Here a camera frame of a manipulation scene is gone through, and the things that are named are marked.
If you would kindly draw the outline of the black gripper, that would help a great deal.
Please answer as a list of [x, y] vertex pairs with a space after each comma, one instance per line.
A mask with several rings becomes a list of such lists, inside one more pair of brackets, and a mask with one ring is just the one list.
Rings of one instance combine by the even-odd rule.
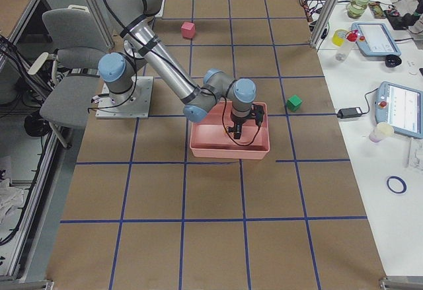
[[264, 120], [264, 107], [259, 104], [252, 104], [251, 108], [247, 111], [247, 114], [243, 117], [237, 116], [235, 111], [231, 110], [230, 117], [233, 122], [233, 127], [229, 128], [229, 132], [234, 133], [235, 139], [240, 139], [242, 126], [247, 120], [254, 120], [258, 129], [261, 128]]

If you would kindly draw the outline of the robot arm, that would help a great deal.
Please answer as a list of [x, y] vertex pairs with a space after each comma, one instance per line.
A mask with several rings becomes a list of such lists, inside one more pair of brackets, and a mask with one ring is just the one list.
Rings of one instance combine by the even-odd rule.
[[163, 0], [102, 1], [115, 31], [130, 49], [128, 54], [106, 54], [98, 63], [100, 76], [112, 94], [132, 89], [132, 76], [149, 64], [184, 104], [183, 113], [189, 121], [201, 122], [224, 99], [232, 102], [230, 118], [234, 125], [226, 131], [234, 139], [240, 139], [246, 121], [254, 120], [257, 126], [262, 125], [264, 108], [254, 103], [256, 85], [252, 80], [236, 80], [222, 70], [210, 69], [203, 86], [199, 86], [161, 43], [147, 19], [160, 11]]

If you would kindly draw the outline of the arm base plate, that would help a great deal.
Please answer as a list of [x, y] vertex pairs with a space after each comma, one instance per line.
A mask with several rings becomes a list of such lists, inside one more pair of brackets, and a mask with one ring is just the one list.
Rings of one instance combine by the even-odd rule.
[[133, 76], [133, 84], [124, 94], [110, 92], [106, 83], [96, 111], [97, 119], [148, 119], [153, 91], [153, 77]]

